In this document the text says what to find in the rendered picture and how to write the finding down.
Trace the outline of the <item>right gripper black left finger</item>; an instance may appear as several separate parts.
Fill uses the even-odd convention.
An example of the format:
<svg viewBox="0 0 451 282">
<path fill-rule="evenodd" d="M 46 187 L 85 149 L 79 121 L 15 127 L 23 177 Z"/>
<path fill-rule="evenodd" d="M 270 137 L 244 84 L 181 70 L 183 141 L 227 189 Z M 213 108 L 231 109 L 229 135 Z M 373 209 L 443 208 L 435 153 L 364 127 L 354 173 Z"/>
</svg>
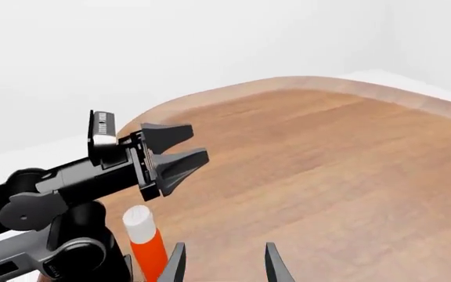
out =
<svg viewBox="0 0 451 282">
<path fill-rule="evenodd" d="M 186 244 L 178 242 L 157 282 L 183 282 L 186 271 Z"/>
</svg>

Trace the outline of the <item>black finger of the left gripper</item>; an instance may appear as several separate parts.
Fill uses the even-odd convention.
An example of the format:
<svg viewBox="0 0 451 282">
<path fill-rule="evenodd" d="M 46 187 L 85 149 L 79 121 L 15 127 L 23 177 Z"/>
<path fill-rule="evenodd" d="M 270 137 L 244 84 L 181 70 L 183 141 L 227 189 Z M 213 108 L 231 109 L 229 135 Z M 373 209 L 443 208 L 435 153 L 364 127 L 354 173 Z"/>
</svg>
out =
<svg viewBox="0 0 451 282">
<path fill-rule="evenodd" d="M 209 156 L 204 148 L 178 154 L 154 154 L 153 164 L 158 189 L 164 197 L 168 197 L 185 178 L 208 162 Z"/>
<path fill-rule="evenodd" d="M 183 143 L 193 137 L 193 126 L 141 124 L 146 147 L 154 154 L 162 154 L 171 147 Z"/>
</svg>

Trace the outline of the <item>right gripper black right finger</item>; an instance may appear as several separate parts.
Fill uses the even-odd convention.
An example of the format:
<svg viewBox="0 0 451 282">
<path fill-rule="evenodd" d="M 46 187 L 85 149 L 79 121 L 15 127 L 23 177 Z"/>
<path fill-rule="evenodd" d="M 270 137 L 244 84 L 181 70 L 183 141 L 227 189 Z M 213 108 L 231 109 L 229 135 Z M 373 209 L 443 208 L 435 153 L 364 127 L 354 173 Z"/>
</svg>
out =
<svg viewBox="0 0 451 282">
<path fill-rule="evenodd" d="M 265 245 L 265 271 L 268 282 L 295 282 L 273 242 Z"/>
</svg>

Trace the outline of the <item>red ketchup bottle white cap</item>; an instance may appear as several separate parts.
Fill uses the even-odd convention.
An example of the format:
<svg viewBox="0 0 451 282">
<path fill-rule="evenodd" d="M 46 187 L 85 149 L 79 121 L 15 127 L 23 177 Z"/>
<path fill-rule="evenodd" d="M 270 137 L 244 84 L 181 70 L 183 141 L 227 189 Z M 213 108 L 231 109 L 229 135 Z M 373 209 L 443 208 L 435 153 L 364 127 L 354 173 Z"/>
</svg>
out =
<svg viewBox="0 0 451 282">
<path fill-rule="evenodd" d="M 132 206 L 124 213 L 122 221 L 146 282 L 157 282 L 168 256 L 152 211 L 147 206 Z"/>
</svg>

